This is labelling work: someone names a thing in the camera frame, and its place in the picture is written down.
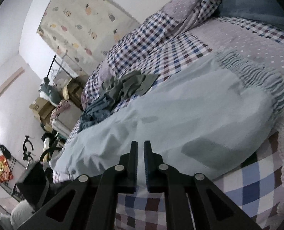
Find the black chair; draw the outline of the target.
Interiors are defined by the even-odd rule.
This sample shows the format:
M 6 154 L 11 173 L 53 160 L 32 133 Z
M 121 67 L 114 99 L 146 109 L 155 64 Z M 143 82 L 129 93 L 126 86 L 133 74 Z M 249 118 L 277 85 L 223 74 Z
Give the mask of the black chair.
M 40 209 L 49 192 L 49 180 L 40 162 L 28 165 L 15 183 L 15 188 L 23 195 L 34 210 Z

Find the grey plush toy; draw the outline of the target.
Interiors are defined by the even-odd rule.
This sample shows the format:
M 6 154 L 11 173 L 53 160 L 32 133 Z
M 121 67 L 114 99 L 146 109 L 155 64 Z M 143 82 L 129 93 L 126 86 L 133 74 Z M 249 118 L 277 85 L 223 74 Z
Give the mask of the grey plush toy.
M 49 78 L 45 77 L 40 84 L 40 98 L 49 101 L 53 106 L 57 107 L 61 101 L 61 96 L 58 90 L 49 84 Z

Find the bicycle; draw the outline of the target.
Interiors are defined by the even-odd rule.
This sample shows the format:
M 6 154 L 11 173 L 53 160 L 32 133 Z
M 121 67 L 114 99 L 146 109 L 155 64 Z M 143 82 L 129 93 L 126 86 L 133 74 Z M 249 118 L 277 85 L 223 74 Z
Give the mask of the bicycle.
M 23 150 L 23 160 L 27 162 L 26 169 L 29 167 L 31 163 L 34 162 L 34 154 L 32 153 L 34 151 L 34 146 L 32 142 L 30 141 L 29 136 L 25 136 L 25 140 L 23 142 L 22 146 Z M 55 152 L 60 152 L 62 150 L 62 147 L 58 146 L 58 141 L 55 140 L 53 143 L 50 142 L 49 137 L 44 138 L 43 142 L 43 151 L 40 156 L 39 162 L 47 163 L 54 155 Z

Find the blue cartoon pillow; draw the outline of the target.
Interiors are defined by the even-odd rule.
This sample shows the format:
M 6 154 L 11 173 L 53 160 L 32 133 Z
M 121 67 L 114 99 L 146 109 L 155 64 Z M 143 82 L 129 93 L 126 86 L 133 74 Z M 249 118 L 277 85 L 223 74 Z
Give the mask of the blue cartoon pillow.
M 222 0 L 218 14 L 256 20 L 284 30 L 284 10 L 277 0 Z

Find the cardboard box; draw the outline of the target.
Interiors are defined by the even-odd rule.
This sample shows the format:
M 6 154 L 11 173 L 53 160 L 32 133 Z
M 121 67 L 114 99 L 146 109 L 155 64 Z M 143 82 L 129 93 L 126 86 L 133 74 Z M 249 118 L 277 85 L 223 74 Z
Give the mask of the cardboard box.
M 41 122 L 46 119 L 49 121 L 55 107 L 49 101 L 38 97 L 29 105 L 29 109 L 33 112 L 35 118 Z

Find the black clothes rack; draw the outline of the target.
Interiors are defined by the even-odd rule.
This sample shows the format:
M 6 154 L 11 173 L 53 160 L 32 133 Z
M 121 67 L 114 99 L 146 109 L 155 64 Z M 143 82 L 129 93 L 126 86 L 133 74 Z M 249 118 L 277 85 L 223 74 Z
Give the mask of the black clothes rack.
M 65 52 L 61 52 L 59 55 L 56 53 L 53 56 L 45 78 L 53 81 L 60 74 L 69 78 L 78 78 L 80 76 L 84 76 L 86 73 L 82 70 L 78 63 L 69 56 L 69 51 L 66 50 Z

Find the pineapple print curtain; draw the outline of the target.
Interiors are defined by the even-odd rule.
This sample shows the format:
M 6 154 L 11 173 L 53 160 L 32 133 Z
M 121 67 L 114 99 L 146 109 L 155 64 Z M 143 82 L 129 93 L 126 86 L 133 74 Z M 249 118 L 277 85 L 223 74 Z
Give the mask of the pineapple print curtain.
M 38 34 L 67 63 L 94 69 L 139 22 L 111 0 L 51 0 Z

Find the checkered bed sheet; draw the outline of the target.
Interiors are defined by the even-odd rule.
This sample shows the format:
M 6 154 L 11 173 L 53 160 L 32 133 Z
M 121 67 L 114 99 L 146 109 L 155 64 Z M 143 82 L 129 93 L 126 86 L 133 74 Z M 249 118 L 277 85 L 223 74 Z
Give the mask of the checkered bed sheet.
M 230 51 L 249 63 L 260 63 L 281 72 L 284 79 L 284 31 L 272 25 L 238 17 L 220 17 L 157 43 L 147 42 L 146 51 L 137 40 L 146 39 L 150 23 L 145 22 L 121 39 L 105 60 L 91 74 L 83 91 L 83 104 L 99 97 L 100 85 L 107 75 L 121 77 L 131 71 L 160 75 L 157 83 L 142 97 L 131 97 L 117 105 L 114 113 L 100 124 L 82 133 L 74 129 L 63 151 L 51 161 L 54 182 L 74 179 L 82 173 L 94 175 L 114 161 L 120 145 L 108 145 L 119 139 L 115 129 L 118 119 L 130 119 L 134 135 L 128 140 L 150 140 L 164 160 L 180 172 L 204 173 L 263 229 L 277 229 L 284 220 L 284 110 L 274 130 L 253 143 L 244 138 L 247 151 L 240 156 L 209 151 L 201 145 L 197 133 L 199 121 L 212 143 L 230 140 L 244 125 L 242 112 L 256 113 L 252 104 L 231 103 L 220 106 L 218 93 L 223 82 L 209 79 L 205 85 L 185 83 L 179 91 L 172 84 L 192 71 L 202 71 L 204 62 L 218 52 Z M 189 92 L 199 94 L 198 101 L 180 113 L 174 102 L 181 102 Z M 231 124 L 227 115 L 234 116 Z M 190 121 L 187 115 L 195 115 Z

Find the light blue garment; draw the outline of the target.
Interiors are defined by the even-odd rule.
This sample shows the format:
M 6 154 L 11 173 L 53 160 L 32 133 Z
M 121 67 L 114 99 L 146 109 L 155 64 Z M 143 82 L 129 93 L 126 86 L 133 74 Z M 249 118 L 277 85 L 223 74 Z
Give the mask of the light blue garment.
M 186 174 L 214 179 L 239 166 L 284 108 L 284 77 L 235 51 L 211 53 L 79 132 L 50 165 L 70 178 L 117 164 L 132 141 Z

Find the dark blue garment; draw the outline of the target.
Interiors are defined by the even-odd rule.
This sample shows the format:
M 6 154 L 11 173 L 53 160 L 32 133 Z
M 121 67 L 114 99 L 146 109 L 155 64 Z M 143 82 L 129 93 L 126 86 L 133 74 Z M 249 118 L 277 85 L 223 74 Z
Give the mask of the dark blue garment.
M 79 131 L 81 132 L 104 121 L 112 114 L 113 109 L 119 102 L 120 97 L 112 97 L 105 93 L 90 103 L 80 117 Z

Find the olive green garment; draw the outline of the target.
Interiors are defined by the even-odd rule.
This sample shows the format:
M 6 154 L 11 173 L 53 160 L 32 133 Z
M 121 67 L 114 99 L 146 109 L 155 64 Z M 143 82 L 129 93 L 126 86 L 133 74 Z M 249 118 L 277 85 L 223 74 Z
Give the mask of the olive green garment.
M 135 94 L 143 96 L 158 77 L 159 74 L 143 74 L 141 71 L 132 71 L 120 78 L 111 76 L 102 83 L 100 97 L 108 96 L 121 102 Z

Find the checkered quilt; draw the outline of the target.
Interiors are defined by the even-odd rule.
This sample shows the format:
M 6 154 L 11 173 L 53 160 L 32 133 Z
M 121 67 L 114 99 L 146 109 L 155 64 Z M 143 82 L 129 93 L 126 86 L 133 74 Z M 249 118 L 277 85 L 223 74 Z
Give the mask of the checkered quilt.
M 210 18 L 222 0 L 171 0 L 158 12 L 150 15 L 138 28 L 127 33 L 106 54 L 104 60 L 89 77 L 81 95 L 81 103 L 98 97 L 102 82 L 118 76 L 165 42 L 190 30 Z

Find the red festive poster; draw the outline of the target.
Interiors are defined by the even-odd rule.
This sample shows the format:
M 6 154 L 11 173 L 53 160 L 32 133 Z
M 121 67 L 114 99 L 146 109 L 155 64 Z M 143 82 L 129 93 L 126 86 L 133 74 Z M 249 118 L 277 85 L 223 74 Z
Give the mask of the red festive poster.
M 4 155 L 1 155 L 0 156 L 0 183 L 7 182 L 9 180 L 12 180 L 13 178 L 14 177 L 8 165 L 7 158 Z

